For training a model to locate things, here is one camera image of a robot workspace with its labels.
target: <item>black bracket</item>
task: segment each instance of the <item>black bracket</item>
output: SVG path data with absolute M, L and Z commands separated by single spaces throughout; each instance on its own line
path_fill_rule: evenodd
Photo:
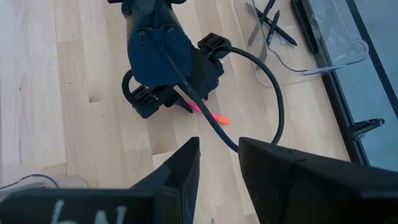
M 218 79 L 224 74 L 223 66 L 219 59 L 225 57 L 228 53 L 212 54 L 215 48 L 224 45 L 231 46 L 231 42 L 216 34 L 209 34 L 198 43 L 199 49 L 195 49 L 192 46 L 192 74 L 187 78 L 187 81 L 202 99 L 208 99 L 208 94 L 218 86 Z M 125 74 L 122 82 L 122 91 L 128 102 L 142 118 L 149 118 L 162 105 L 168 108 L 177 105 L 190 113 L 193 112 L 182 96 L 174 90 L 177 85 L 182 91 L 187 93 L 181 83 L 155 87 L 141 85 L 132 92 L 129 88 L 129 82 L 133 76 L 131 70 Z
M 365 133 L 382 126 L 384 123 L 385 121 L 382 118 L 370 119 L 355 123 L 354 126 L 349 128 L 349 130 L 351 131 L 354 141 L 358 141 L 365 137 Z

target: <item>light wood surface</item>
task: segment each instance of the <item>light wood surface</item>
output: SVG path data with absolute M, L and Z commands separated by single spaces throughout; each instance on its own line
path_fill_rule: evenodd
M 284 10 L 280 26 L 297 40 L 295 53 L 311 58 L 288 0 L 275 8 Z M 193 43 L 214 32 L 246 49 L 233 0 L 188 0 L 174 9 Z M 129 61 L 120 11 L 104 0 L 0 0 L 0 184 L 43 172 L 80 175 L 94 188 L 126 188 L 199 136 L 195 223 L 257 223 L 237 155 L 202 115 L 161 108 L 144 120 L 124 99 Z M 278 119 L 274 91 L 256 83 L 254 67 L 237 55 L 224 60 L 224 69 L 209 109 L 232 121 L 224 129 L 235 142 L 270 141 Z M 280 145 L 348 160 L 320 78 L 282 91 Z

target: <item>black wire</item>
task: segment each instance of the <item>black wire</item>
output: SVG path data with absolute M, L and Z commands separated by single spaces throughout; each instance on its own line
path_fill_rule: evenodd
M 218 136 L 227 144 L 233 151 L 238 152 L 238 146 L 228 137 L 228 135 L 224 132 L 221 126 L 218 124 L 216 119 L 214 119 L 213 115 L 210 113 L 209 109 L 202 102 L 201 98 L 196 93 L 195 89 L 189 84 L 188 80 L 181 74 L 180 70 L 174 64 L 173 60 L 170 58 L 163 45 L 159 44 L 159 49 L 165 59 L 169 62 L 170 66 L 173 68 L 175 74 L 181 80 L 182 84 L 186 88 L 186 94 L 199 106 L 203 115 L 205 115 L 206 119 L 210 123 L 211 127 L 216 131 Z
M 49 177 L 49 176 L 47 176 L 47 175 L 44 175 L 44 174 L 31 174 L 31 175 L 27 175 L 27 176 L 25 176 L 25 177 L 19 179 L 17 182 L 14 182 L 14 183 L 12 183 L 12 184 L 9 184 L 9 185 L 0 187 L 0 190 L 4 190 L 4 189 L 6 189 L 6 188 L 12 187 L 12 186 L 18 184 L 19 182 L 21 182 L 21 181 L 23 181 L 23 180 L 29 178 L 29 177 L 42 177 L 42 178 L 45 178 L 45 179 L 51 181 L 51 182 L 54 184 L 55 188 L 60 188 L 60 186 L 57 184 L 57 182 L 56 182 L 53 178 L 51 178 L 51 177 Z
M 261 70 L 268 76 L 269 80 L 272 83 L 272 86 L 274 87 L 275 94 L 276 94 L 276 100 L 278 104 L 278 109 L 279 109 L 279 124 L 278 128 L 276 131 L 276 134 L 271 141 L 271 144 L 278 144 L 280 138 L 282 137 L 282 133 L 284 132 L 284 126 L 285 126 L 285 107 L 284 107 L 284 99 L 282 96 L 282 90 L 280 89 L 279 83 L 275 77 L 275 75 L 272 73 L 271 70 L 265 65 L 261 60 L 250 54 L 249 52 L 246 52 L 242 49 L 236 48 L 236 47 L 230 47 L 230 46 L 219 46 L 213 50 L 213 53 L 217 55 L 220 52 L 233 52 L 236 53 L 240 56 L 243 56 L 253 63 L 255 63 Z
M 197 92 L 191 84 L 187 81 L 187 79 L 181 74 L 180 70 L 177 68 L 177 66 L 174 64 L 173 60 L 170 58 L 166 50 L 164 49 L 164 46 L 161 44 L 159 45 L 160 52 L 162 55 L 167 59 L 169 62 L 170 66 L 173 68 L 175 71 L 175 74 L 178 76 L 184 87 L 187 89 L 186 94 L 199 106 L 201 112 L 203 115 L 205 115 L 206 119 L 210 123 L 210 125 L 213 127 L 213 129 L 216 131 L 218 136 L 227 144 L 233 151 L 238 152 L 238 146 L 228 137 L 228 135 L 224 132 L 224 130 L 221 128 L 221 126 L 218 124 L 216 119 L 214 119 L 213 115 L 210 113 L 209 109 L 206 107 L 206 105 L 202 102 L 201 98 L 198 96 Z M 284 104 L 283 104 L 283 97 L 282 97 L 282 91 L 280 90 L 280 86 L 272 72 L 268 69 L 266 65 L 264 65 L 259 59 L 257 59 L 255 56 L 251 55 L 250 53 L 247 53 L 241 49 L 237 49 L 235 47 L 217 47 L 214 49 L 213 53 L 217 54 L 219 52 L 234 52 L 236 54 L 242 55 L 243 57 L 248 58 L 249 60 L 253 61 L 256 65 L 258 65 L 269 77 L 271 83 L 273 84 L 277 96 L 277 102 L 278 102 L 278 107 L 279 107 L 279 125 L 278 125 L 278 130 L 276 132 L 276 135 L 274 139 L 272 140 L 271 144 L 277 144 L 282 137 L 283 129 L 284 129 Z
M 285 68 L 289 69 L 290 71 L 292 71 L 292 72 L 307 72 L 307 71 L 308 71 L 308 69 L 297 70 L 297 69 L 290 68 L 289 66 L 287 66 L 287 65 L 285 64 L 285 62 L 282 60 L 282 58 L 279 56 L 279 54 L 278 54 L 276 51 L 272 50 L 270 47 L 268 47 L 268 49 L 269 49 L 272 53 L 274 53 L 274 54 L 276 55 L 276 57 L 279 59 L 279 61 L 282 63 L 282 65 L 283 65 Z

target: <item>orange object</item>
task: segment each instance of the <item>orange object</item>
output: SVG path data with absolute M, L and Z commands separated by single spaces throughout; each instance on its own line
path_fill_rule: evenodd
M 188 102 L 188 101 L 186 101 L 186 102 L 189 105 L 189 107 L 191 107 L 193 110 L 201 112 L 198 105 Z M 222 125 L 230 125 L 231 124 L 231 122 L 229 121 L 228 118 L 224 118 L 221 115 L 217 115 L 217 114 L 213 114 L 213 113 L 211 115 L 213 115 L 214 119 L 216 119 L 216 121 Z

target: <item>clear plastic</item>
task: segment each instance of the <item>clear plastic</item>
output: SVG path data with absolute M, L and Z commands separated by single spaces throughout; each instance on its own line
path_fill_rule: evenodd
M 264 61 L 280 85 L 309 81 L 315 75 L 358 63 L 368 56 L 369 49 L 365 41 L 354 38 L 346 29 L 345 22 L 347 21 L 343 19 L 346 16 L 343 17 L 340 11 L 342 4 L 345 4 L 344 0 L 306 1 L 308 7 L 305 12 L 313 34 L 317 42 L 323 42 L 328 49 L 328 52 L 323 52 L 329 57 L 329 64 L 326 67 L 317 67 L 315 57 L 307 47 L 289 0 L 276 1 L 267 17 L 273 20 L 275 13 L 279 10 L 280 18 L 277 25 L 297 42 L 297 46 L 286 41 L 278 32 L 274 33 L 271 44 L 269 46 L 266 44 L 270 26 L 266 23 L 259 25 L 255 8 L 262 12 L 268 1 L 234 1 L 248 52 Z M 255 36 L 252 35 L 258 27 L 260 27 L 259 32 Z M 261 85 L 272 87 L 262 70 L 255 64 L 253 64 L 253 69 Z

